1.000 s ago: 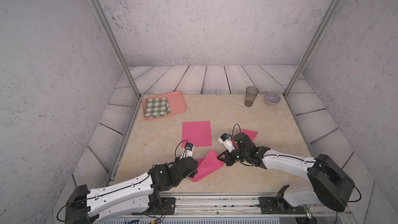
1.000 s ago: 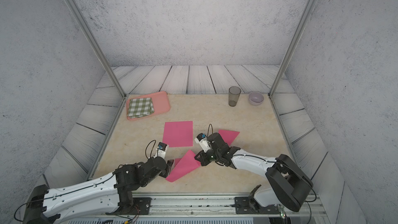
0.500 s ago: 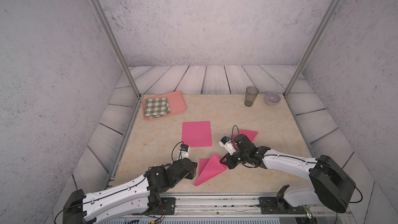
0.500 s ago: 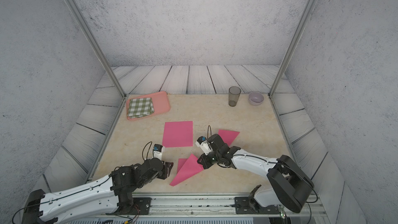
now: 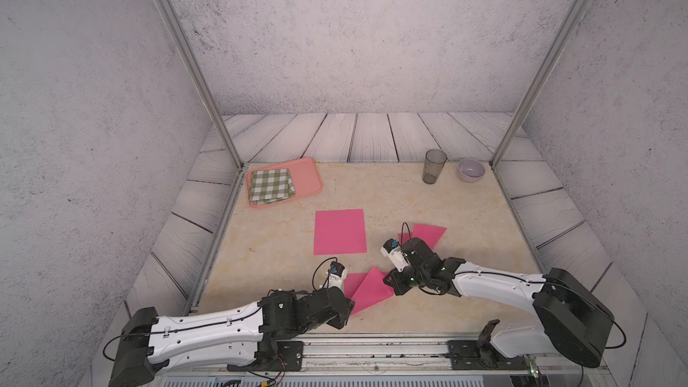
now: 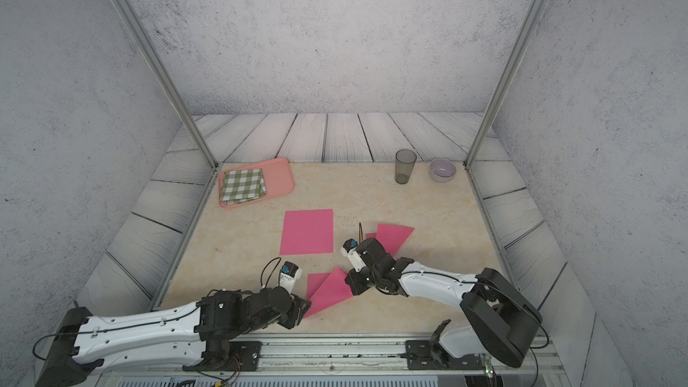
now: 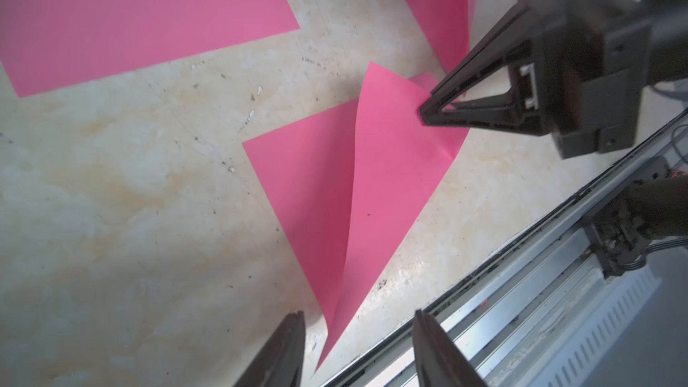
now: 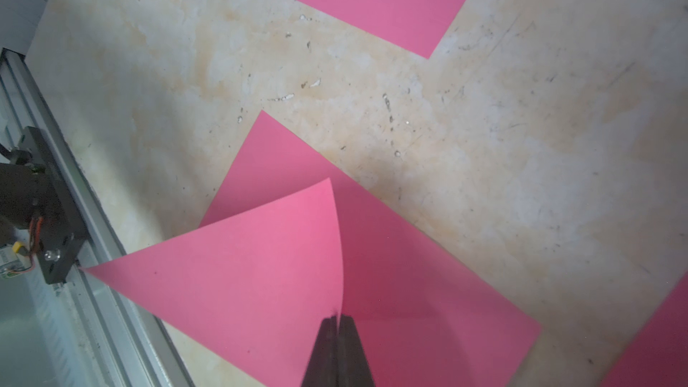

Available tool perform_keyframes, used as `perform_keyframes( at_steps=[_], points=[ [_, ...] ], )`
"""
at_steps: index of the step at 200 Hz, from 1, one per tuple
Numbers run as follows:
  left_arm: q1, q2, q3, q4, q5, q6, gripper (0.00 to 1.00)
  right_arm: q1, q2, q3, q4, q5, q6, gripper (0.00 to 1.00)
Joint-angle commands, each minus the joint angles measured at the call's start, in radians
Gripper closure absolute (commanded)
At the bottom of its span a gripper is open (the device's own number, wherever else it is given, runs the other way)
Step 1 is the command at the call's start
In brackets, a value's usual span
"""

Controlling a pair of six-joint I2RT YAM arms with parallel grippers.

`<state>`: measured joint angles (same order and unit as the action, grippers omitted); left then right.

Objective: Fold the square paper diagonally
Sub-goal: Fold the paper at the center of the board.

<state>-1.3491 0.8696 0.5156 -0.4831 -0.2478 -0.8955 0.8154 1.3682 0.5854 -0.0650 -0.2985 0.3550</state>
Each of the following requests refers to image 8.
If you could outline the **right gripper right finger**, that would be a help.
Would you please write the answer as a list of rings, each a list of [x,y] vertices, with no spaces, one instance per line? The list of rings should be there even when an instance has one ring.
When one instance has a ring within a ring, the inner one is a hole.
[[[338,387],[375,387],[354,319],[340,317],[337,338]]]

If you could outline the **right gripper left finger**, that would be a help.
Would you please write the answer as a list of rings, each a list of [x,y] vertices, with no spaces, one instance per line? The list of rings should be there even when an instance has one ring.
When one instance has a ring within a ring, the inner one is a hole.
[[[333,316],[322,320],[309,358],[302,387],[338,385],[338,324]]]

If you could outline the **pink square paper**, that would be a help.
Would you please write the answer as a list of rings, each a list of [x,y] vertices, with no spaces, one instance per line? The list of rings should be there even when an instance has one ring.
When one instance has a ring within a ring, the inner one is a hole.
[[[601,383],[603,386],[687,385],[687,278],[662,302]]]

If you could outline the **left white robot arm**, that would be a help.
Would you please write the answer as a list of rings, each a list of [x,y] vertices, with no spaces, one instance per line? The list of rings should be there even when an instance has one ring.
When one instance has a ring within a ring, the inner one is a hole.
[[[8,150],[1,145],[1,218],[16,229],[28,229],[40,213],[49,190],[49,178],[43,165],[32,161],[25,150]]]

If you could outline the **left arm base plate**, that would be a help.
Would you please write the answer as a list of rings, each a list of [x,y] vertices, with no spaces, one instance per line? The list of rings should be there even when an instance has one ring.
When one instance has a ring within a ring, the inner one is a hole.
[[[46,283],[64,283],[89,237],[88,229],[43,132],[25,127],[19,148],[30,154],[28,166],[46,187],[36,205],[42,220],[37,228],[40,269]]]

